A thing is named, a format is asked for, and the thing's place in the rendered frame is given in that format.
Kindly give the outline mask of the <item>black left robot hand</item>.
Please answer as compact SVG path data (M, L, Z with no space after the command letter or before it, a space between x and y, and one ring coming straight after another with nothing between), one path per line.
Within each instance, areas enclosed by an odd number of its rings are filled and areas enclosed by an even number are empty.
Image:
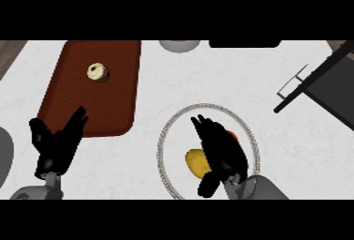
M39 179L45 179L48 173L64 175L68 172L79 150L87 120L86 110L83 107L79 107L64 129L57 133L52 133L48 125L39 118L30 121L33 146L39 152L34 171L34 176Z

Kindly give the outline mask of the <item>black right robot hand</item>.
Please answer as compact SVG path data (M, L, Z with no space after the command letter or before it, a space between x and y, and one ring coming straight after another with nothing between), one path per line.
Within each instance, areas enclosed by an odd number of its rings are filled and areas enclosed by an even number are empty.
M210 198L220 184L236 174L241 182L248 178L248 159L239 141L231 135L219 122L203 114L191 118L201 139L211 172L203 178L198 195Z

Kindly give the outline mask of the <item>yellow lemon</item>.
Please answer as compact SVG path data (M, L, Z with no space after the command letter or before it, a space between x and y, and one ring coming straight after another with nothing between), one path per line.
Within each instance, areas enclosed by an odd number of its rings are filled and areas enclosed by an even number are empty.
M203 149L191 149L188 151L186 163L195 177L203 179L205 174L211 172L211 166Z

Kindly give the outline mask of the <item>white round placemat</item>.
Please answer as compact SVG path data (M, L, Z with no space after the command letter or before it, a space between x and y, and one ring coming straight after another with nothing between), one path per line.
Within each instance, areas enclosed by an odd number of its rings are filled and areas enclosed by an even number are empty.
M167 192L176 200L203 200L198 195L201 179L194 175L186 162L188 152L203 148L191 122L191 118L198 117L200 114L219 122L225 129L236 135L248 159L248 174L260 175L259 147L247 122L232 110L220 105L210 103L189 105L170 117L158 141L160 175Z

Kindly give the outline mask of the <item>brown rectangular placemat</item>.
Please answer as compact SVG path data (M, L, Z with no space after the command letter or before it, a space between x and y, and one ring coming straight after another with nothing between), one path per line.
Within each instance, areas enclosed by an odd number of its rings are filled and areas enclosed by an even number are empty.
M64 129L79 107L89 116L86 138L121 136L132 129L141 54L139 40L65 42L37 114L51 131ZM105 82L87 77L87 68L95 63L108 67Z

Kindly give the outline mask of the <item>dark tiered shelf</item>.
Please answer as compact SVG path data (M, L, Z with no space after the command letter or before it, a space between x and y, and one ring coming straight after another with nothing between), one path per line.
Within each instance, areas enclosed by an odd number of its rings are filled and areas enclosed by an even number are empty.
M298 80L293 93L284 96L282 89L278 90L282 102L275 113L304 94L354 131L354 40L328 40L326 43L332 54L306 78L300 76L301 70L293 76L288 83Z

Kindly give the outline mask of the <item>grey rounded object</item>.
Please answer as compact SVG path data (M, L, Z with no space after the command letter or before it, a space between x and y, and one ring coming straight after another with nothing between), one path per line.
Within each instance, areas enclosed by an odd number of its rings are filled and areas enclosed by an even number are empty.
M0 187L3 186L9 176L12 168L12 159L14 159L12 135L0 127Z

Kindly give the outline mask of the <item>pale can with dark rim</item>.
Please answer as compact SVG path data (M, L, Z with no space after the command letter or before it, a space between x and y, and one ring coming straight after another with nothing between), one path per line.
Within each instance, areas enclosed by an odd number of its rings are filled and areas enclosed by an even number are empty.
M104 83L108 80L110 70L105 64L95 63L87 68L87 77L92 81Z

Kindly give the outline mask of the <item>brown wooden strip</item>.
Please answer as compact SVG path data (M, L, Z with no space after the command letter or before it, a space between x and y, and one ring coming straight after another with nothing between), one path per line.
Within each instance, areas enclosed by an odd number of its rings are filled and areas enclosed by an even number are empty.
M27 43L27 40L0 40L0 80Z

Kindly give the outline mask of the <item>grey round bowl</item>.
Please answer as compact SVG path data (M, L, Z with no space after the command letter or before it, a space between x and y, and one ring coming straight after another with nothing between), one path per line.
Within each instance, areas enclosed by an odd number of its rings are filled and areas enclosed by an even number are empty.
M161 40L160 43L164 49L169 50L170 52L188 53L198 47L201 41L200 40L182 40L182 41Z

